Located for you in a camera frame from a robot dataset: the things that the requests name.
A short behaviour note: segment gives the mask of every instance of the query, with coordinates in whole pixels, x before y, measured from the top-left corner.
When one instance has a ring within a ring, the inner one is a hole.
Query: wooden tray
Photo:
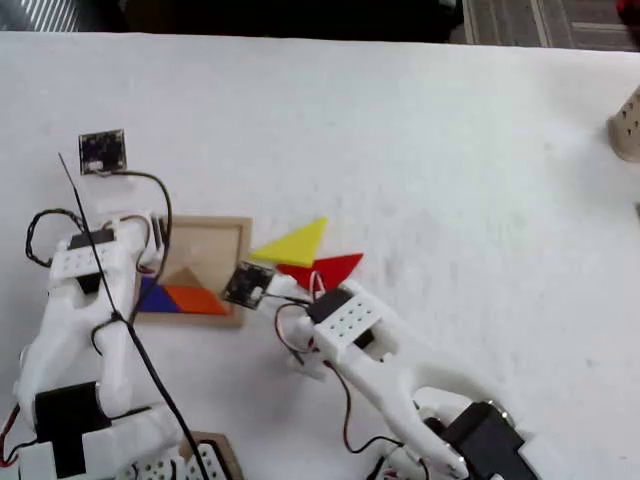
[[[171,251],[160,284],[172,276],[175,277],[186,267],[195,274],[203,287],[221,298],[236,264],[240,260],[246,260],[248,256],[251,219],[176,216],[173,219],[171,236]],[[141,313],[139,320],[224,327],[242,326],[243,309],[224,301],[222,303],[228,307],[229,315]]]

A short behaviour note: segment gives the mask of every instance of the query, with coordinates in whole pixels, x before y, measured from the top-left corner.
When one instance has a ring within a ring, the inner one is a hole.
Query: wooden block
[[[237,263],[246,260],[251,243],[251,219],[244,217],[191,217],[173,219],[171,250],[160,284],[187,282],[201,285],[222,298],[222,291]],[[222,302],[229,315],[141,313],[143,322],[240,327],[242,307]]]
[[[231,448],[231,444],[226,436],[221,433],[206,432],[191,432],[191,435],[193,435],[193,439],[196,441],[196,444],[207,442],[215,443],[218,447],[217,450],[220,452],[222,459],[226,463],[229,473],[231,474],[231,478],[229,480],[244,480],[240,463],[238,463],[238,459],[236,458],[233,448]],[[182,439],[182,443],[180,444],[180,456],[188,462],[192,454],[193,450],[189,447],[189,443],[186,439]]]

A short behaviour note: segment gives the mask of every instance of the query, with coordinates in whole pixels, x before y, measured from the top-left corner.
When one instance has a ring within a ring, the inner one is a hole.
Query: gray carpet
[[[615,0],[463,0],[454,43],[640,51],[640,25],[627,26]]]

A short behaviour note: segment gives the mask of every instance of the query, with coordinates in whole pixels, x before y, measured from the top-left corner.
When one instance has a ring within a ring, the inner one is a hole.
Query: white fabric surface
[[[639,71],[625,53],[0,34],[1,416],[46,302],[26,226],[74,207],[56,152],[75,164],[78,134],[124,128],[176,212],[251,216],[253,246],[328,216],[322,255],[364,252],[357,279],[498,382],[542,479],[637,477],[640,166],[604,126]],[[43,224],[36,248],[70,228]],[[287,370],[266,319],[140,330],[189,424],[225,432],[249,480],[371,468],[342,447],[337,382]],[[358,402],[353,442],[379,431]]]

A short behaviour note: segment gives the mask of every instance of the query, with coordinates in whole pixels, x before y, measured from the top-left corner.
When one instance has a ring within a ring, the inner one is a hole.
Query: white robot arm
[[[162,243],[151,238],[154,221],[147,212],[128,213],[109,218],[105,228],[92,232],[109,293],[124,318],[134,306],[136,268],[162,257]],[[111,301],[86,232],[60,242],[49,273],[42,327],[23,354],[14,388],[24,419],[39,440],[20,450],[23,480],[70,475],[112,478],[182,438],[165,405],[126,416],[132,408],[132,343],[122,322],[111,323],[95,335],[95,347],[102,354],[96,382],[61,383],[63,373],[84,351],[93,349],[93,329],[111,315]],[[74,444],[75,451],[69,447]]]
[[[518,453],[524,440],[490,400],[487,383],[430,348],[357,283],[347,281],[309,306],[294,338],[312,343],[315,355],[378,409],[402,444],[389,463],[408,478],[424,479],[428,465],[452,479],[536,480]]]

